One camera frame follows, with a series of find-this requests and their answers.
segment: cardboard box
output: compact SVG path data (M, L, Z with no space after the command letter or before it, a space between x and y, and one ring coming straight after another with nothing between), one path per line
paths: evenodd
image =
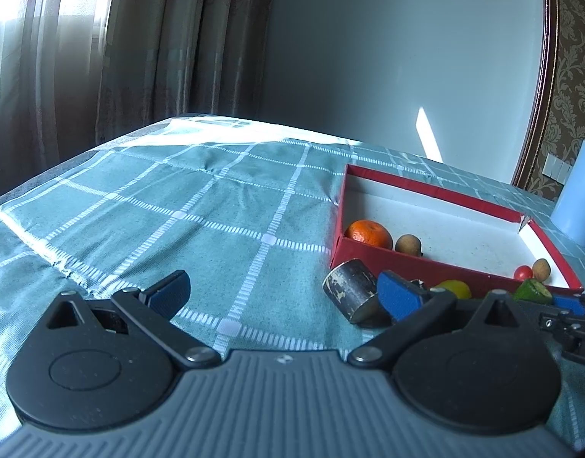
M360 219L375 220L392 234L416 235L423 257L366 245L344 233ZM428 287L457 279L483 297L491 289L515 292L520 281L513 273L538 258L551 265L545 281L552 293L583 291L576 274L555 245L531 218L424 182L347 165L339 199L331 267L359 258L377 277L392 270L407 280L421 279Z

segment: curtain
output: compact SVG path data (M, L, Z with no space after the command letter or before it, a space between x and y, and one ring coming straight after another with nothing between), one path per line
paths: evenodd
M252 118L272 0L0 0L0 194L175 115Z
M0 194L95 146L110 0L0 0Z
M96 142L188 112L255 117L272 0L112 0Z

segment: checkered tablecloth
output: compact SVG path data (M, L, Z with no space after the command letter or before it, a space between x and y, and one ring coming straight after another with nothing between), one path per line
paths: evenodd
M346 163L531 215L585 286L585 250L551 225L547 200L346 139L239 119L171 119L0 206L0 440L18 426L6 369L65 289L105 298L184 269L192 295L173 322L221 353L336 348L346 356L371 339L375 332L348 324L321 288ZM580 448L585 368L562 361L562 370L550 425Z

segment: wooden frame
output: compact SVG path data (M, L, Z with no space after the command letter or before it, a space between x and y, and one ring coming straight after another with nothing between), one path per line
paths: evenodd
M543 50L541 52L540 71L534 96L532 118L530 119L517 168L511 182L514 186L522 189L527 189L530 184L530 177L534 171L540 146L545 137L547 118L551 98L553 97L559 40L558 0L545 0L544 15Z

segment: wall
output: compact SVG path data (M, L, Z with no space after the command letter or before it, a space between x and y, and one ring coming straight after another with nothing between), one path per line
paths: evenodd
M274 0L261 120L425 154L510 182L532 112L543 0Z
M541 174L547 154L573 164L585 138L585 0L559 0L559 26L553 100L528 187L550 200L562 185Z

